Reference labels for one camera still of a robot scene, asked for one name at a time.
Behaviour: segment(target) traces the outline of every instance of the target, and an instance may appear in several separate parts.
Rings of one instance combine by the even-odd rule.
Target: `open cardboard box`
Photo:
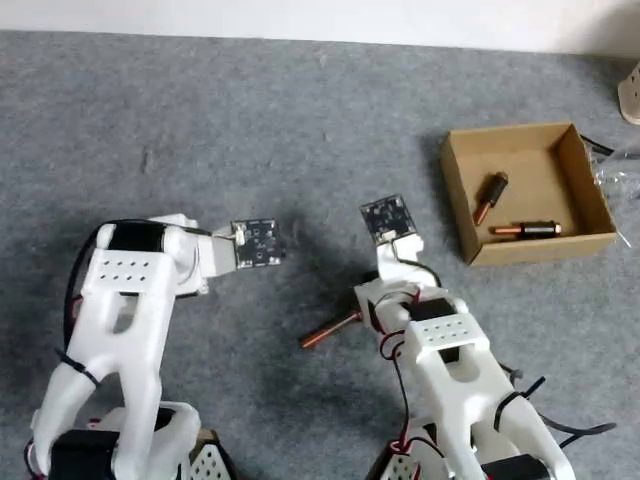
[[[595,184],[587,151],[570,123],[454,130],[443,146],[442,168],[471,265],[501,265],[587,255],[616,237],[606,201]],[[509,176],[495,208],[479,227],[472,213],[491,175]],[[491,226],[554,220],[556,238],[518,240]]]

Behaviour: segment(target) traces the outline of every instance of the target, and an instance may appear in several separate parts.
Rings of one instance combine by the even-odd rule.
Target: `gray carpet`
[[[534,403],[620,428],[567,449],[579,479],[640,471],[638,250],[494,268],[462,263],[438,167],[451,128],[572,120],[618,145],[638,130],[615,85],[632,62],[258,40],[0,34],[0,472],[56,365],[79,245],[114,217],[184,212],[215,228],[273,216],[280,267],[178,302],[164,398],[190,402],[249,480],[362,479],[402,404],[373,334],[296,339],[374,266],[358,206],[404,195],[421,259],[463,297],[496,356],[547,375]],[[87,415],[120,402],[117,382]]]

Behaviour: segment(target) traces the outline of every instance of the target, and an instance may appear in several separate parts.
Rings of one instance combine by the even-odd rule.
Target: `copper rod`
[[[354,312],[351,312],[346,317],[331,320],[325,323],[324,325],[322,325],[321,327],[319,327],[317,330],[313,331],[312,333],[302,337],[300,339],[300,346],[302,348],[314,347],[318,343],[323,341],[325,338],[327,338],[329,335],[334,334],[335,332],[349,325],[350,323],[361,320],[361,318],[362,318],[362,314],[359,311],[354,311]]]

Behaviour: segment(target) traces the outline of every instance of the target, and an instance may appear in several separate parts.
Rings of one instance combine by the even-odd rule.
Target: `black wire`
[[[515,372],[522,373],[520,370],[507,367],[502,363],[500,363],[500,367],[502,367],[504,371],[506,371],[507,373],[510,373],[511,375],[513,375],[513,373]],[[529,387],[529,389],[526,392],[522,394],[522,396],[528,399],[545,381],[546,381],[545,377],[540,377],[538,380],[536,380],[533,383],[533,385],[531,385],[531,387]],[[570,427],[568,425],[564,425],[562,423],[556,422],[555,420],[552,420],[549,417],[543,415],[539,411],[538,411],[538,415],[540,415],[540,418],[542,419],[542,421],[547,427],[553,428],[554,430],[557,430],[559,432],[568,433],[571,435],[571,437],[567,438],[566,440],[562,441],[559,444],[560,448],[565,448],[566,446],[571,445],[576,440],[580,440],[582,437],[600,435],[601,433],[605,433],[610,430],[613,430],[618,426],[618,424],[615,422],[609,422],[609,423],[596,425],[595,427],[590,427],[590,428],[576,428],[576,427]]]
[[[560,443],[560,448],[564,448],[567,445],[572,444],[576,440],[580,440],[582,437],[600,435],[601,433],[611,431],[618,426],[617,423],[610,422],[610,423],[603,423],[601,425],[596,425],[595,427],[590,427],[590,428],[575,428],[575,427],[570,427],[568,425],[564,425],[562,423],[558,423],[555,420],[551,420],[549,417],[546,417],[541,413],[538,413],[538,415],[540,415],[540,418],[542,418],[542,421],[548,427],[551,427],[554,430],[558,430],[559,432],[569,433],[572,435],[571,437],[567,438],[562,443]]]
[[[498,364],[505,372],[509,374],[509,383],[511,383],[511,385],[513,385],[514,387],[516,386],[516,380],[524,376],[522,370],[518,370],[517,368],[509,368],[504,363],[498,362]]]
[[[32,479],[37,479],[38,478],[38,474],[31,467],[31,463],[29,462],[29,447],[31,447],[31,445],[33,445],[33,438],[31,438],[31,440],[29,440],[27,442],[27,444],[24,446],[24,450],[22,452],[22,458],[24,460],[24,465],[27,468],[27,472],[29,473],[31,478]]]
[[[64,295],[64,312],[63,312],[63,323],[62,323],[62,332],[64,337],[63,340],[64,340],[65,350],[69,346],[69,342],[71,341],[71,335],[73,334],[73,326],[74,326],[73,297],[75,293],[76,283],[78,281],[78,274],[80,273],[80,268],[82,267],[82,263],[87,256],[87,252],[91,249],[91,247],[95,243],[95,240],[96,240],[96,237],[98,236],[98,232],[100,231],[100,228],[102,228],[104,225],[107,225],[107,224],[114,224],[116,226],[123,225],[123,224],[139,224],[139,225],[159,224],[159,225],[164,225],[165,227],[169,227],[169,226],[178,227],[184,230],[185,232],[192,233],[194,235],[204,235],[204,236],[212,235],[211,232],[200,229],[200,228],[181,227],[179,225],[172,225],[169,223],[156,222],[153,220],[144,220],[139,218],[110,220],[108,222],[104,222],[98,225],[98,227],[96,227],[93,230],[93,232],[91,232],[91,235],[89,235],[89,238],[87,238],[87,240],[84,242],[84,244],[80,248],[80,251],[78,252],[78,256],[76,257],[76,260],[73,262],[73,266],[71,267],[71,272],[69,273],[69,280],[67,281],[67,288]]]
[[[602,155],[609,156],[614,152],[613,148],[607,147],[606,145],[602,145],[601,143],[598,143],[595,140],[590,139],[586,135],[580,135],[580,138],[582,138],[582,140],[584,140],[585,142],[591,144],[592,147],[595,147],[594,150],[598,153],[601,153]]]
[[[395,244],[396,240],[397,238],[394,238],[393,240],[391,240],[391,249],[393,250],[393,256],[395,257],[396,261],[400,263],[404,263],[405,265],[411,265],[412,267],[418,267],[418,268],[422,268],[423,270],[426,270],[431,275],[433,275],[433,278],[436,281],[436,285],[442,288],[442,281],[440,280],[440,276],[435,272],[435,270],[433,270],[432,268],[420,262],[414,262],[413,260],[407,260],[406,258],[398,257],[398,251],[396,250],[396,244]]]
[[[400,384],[400,392],[402,393],[402,402],[404,403],[404,422],[402,425],[402,430],[400,433],[400,439],[399,441],[403,442],[405,437],[407,436],[408,433],[408,428],[409,428],[409,400],[407,398],[407,390],[405,389],[404,386],[404,381],[402,379],[402,372],[400,371],[400,365],[398,365],[398,355],[396,354],[396,351],[398,350],[398,348],[400,348],[403,344],[404,344],[404,340],[401,342],[398,342],[396,345],[394,345],[393,349],[391,350],[391,355],[390,356],[386,356],[383,352],[384,349],[384,344],[386,343],[386,341],[396,335],[400,335],[402,334],[404,331],[397,331],[397,332],[393,332],[390,333],[388,335],[385,336],[385,338],[383,339],[383,341],[380,343],[380,355],[382,355],[382,358],[384,358],[385,360],[391,360],[393,363],[393,368],[396,371],[396,375],[398,376],[398,383]],[[444,453],[442,453],[442,450],[440,450],[438,448],[438,446],[431,442],[430,440],[427,440],[426,438],[423,437],[412,437],[410,438],[406,444],[404,445],[400,445],[401,449],[407,449],[411,446],[411,444],[415,441],[420,441],[425,443],[426,445],[428,445],[429,447],[431,447],[439,456],[440,458],[445,458]]]

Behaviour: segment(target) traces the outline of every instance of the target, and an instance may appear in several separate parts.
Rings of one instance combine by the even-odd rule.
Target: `plastic bag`
[[[628,247],[640,246],[640,136],[615,151],[583,139],[591,150],[594,178],[607,199],[618,234]]]

